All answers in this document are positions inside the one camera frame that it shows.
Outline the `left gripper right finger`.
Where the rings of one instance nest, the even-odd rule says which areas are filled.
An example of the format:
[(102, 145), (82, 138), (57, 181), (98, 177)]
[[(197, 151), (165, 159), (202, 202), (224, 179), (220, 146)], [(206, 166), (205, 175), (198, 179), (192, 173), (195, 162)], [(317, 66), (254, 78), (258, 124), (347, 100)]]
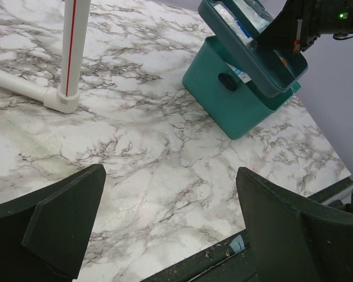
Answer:
[(353, 281), (351, 201), (319, 203), (241, 167), (237, 192), (261, 281)]

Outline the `teal medicine kit box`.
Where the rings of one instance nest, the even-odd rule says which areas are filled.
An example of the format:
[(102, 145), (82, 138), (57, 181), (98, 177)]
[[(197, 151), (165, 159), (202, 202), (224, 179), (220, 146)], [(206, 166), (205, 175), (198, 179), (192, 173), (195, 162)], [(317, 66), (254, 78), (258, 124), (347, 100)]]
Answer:
[(203, 45), (182, 78), (183, 86), (231, 139), (239, 139), (276, 112), (300, 88), (268, 98), (251, 80), (243, 83), (232, 71), (234, 58), (216, 36)]

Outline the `blue white gauze packet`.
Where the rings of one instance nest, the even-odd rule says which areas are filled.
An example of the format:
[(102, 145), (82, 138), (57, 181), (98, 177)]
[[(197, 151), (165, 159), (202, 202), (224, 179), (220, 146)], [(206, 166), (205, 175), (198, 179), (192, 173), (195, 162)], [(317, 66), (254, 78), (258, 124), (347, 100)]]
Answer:
[(239, 77), (240, 80), (243, 81), (243, 83), (248, 83), (251, 81), (251, 78), (248, 76), (247, 73), (245, 73), (242, 70), (237, 69), (236, 67), (233, 67), (233, 66), (230, 66), (230, 68), (237, 75), (237, 77)]

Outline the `teal divided tray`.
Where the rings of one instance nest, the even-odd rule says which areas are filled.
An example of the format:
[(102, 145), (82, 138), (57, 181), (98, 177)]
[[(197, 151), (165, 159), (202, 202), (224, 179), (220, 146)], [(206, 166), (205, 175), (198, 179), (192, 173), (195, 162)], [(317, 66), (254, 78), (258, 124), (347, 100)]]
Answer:
[[(232, 32), (214, 9), (217, 3), (240, 21), (252, 36), (251, 44), (245, 46)], [(307, 71), (308, 63), (302, 54), (260, 48), (254, 41), (259, 32), (233, 1), (202, 1), (198, 13), (234, 58), (235, 66), (247, 73), (265, 96), (272, 98), (287, 92)], [(281, 62), (280, 56), (287, 60), (288, 66)]]

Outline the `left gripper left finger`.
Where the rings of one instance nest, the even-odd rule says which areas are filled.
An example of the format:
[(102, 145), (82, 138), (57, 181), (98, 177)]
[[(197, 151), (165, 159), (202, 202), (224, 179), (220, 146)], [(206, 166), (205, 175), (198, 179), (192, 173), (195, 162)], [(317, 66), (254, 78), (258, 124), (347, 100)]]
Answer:
[(0, 204), (0, 279), (76, 279), (106, 171), (93, 164)]

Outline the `teal bandage packet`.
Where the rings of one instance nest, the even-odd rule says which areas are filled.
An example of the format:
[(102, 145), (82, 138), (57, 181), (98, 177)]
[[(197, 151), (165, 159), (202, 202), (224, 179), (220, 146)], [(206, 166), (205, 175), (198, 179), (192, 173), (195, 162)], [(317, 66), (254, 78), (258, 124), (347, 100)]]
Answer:
[(262, 32), (274, 19), (274, 17), (257, 1), (234, 0), (234, 3), (258, 32)]

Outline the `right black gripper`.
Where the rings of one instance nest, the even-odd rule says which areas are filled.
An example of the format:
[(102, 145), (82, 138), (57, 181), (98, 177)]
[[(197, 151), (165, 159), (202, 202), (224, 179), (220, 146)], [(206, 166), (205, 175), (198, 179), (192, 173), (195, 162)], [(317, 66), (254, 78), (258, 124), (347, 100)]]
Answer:
[(260, 48), (300, 53), (321, 35), (337, 41), (353, 38), (353, 1), (286, 1), (282, 11), (259, 34)]

